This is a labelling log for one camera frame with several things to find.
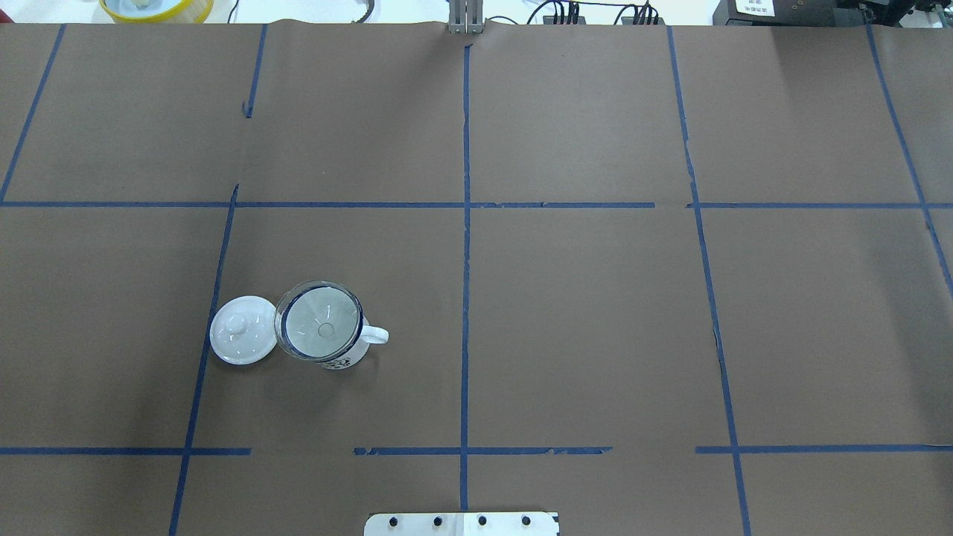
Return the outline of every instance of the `white handle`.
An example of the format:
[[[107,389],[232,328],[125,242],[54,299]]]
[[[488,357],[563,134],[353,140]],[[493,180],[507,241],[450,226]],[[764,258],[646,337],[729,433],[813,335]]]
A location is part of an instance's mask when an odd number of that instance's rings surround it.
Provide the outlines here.
[[[360,339],[369,344],[383,344],[391,337],[386,329],[366,325],[361,328]]]

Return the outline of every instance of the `black cable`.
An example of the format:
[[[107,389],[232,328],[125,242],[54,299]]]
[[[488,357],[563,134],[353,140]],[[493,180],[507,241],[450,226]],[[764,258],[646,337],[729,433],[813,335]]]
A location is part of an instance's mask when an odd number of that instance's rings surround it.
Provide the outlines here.
[[[486,19],[486,20],[494,20],[494,19],[508,20],[508,21],[512,22],[513,24],[519,26],[519,23],[518,23],[517,21],[511,19],[510,17],[504,17],[503,15],[492,16],[492,17],[490,17],[490,18],[488,18],[488,19]]]
[[[636,11],[636,15],[639,14],[639,6],[636,6],[635,4],[629,4],[628,6],[622,8],[621,10],[618,11],[618,15],[616,15],[616,20],[614,20],[614,21],[612,22],[613,26],[615,26],[616,24],[618,24],[618,21],[622,20],[622,14],[625,13],[625,10],[628,10],[629,8],[632,8],[633,10],[635,10],[635,11]]]
[[[355,23],[360,24],[368,19],[371,16],[371,13],[374,12],[374,0],[367,0],[367,10],[364,11],[364,16],[355,20]]]
[[[232,23],[232,15],[235,13],[235,10],[238,9],[238,2],[241,2],[241,0],[235,0],[235,5],[232,6],[232,10],[229,11],[229,18],[226,19],[225,24],[231,24],[231,23]]]
[[[560,2],[559,0],[546,0],[542,4],[539,4],[535,10],[533,10],[533,13],[530,14],[530,18],[526,19],[526,24],[532,23],[533,17],[535,17],[536,14],[539,13],[539,10],[543,9],[547,4],[557,5],[557,7],[559,8],[559,13],[561,13],[560,18],[565,15],[565,11],[563,11],[563,7],[562,7],[562,2]],[[553,23],[556,24],[556,8],[553,8]]]

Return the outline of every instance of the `brown table surface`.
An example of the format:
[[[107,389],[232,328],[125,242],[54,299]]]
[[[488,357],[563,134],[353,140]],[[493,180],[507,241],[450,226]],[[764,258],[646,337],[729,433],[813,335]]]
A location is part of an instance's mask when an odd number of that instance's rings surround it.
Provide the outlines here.
[[[0,533],[953,533],[953,32],[0,51]],[[311,278],[390,342],[341,372],[210,352],[219,306]]]

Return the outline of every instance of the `white label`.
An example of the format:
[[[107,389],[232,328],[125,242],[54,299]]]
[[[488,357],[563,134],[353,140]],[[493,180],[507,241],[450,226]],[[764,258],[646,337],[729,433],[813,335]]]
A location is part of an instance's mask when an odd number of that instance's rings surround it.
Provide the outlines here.
[[[774,0],[735,0],[735,7],[740,13],[759,17],[774,16]]]

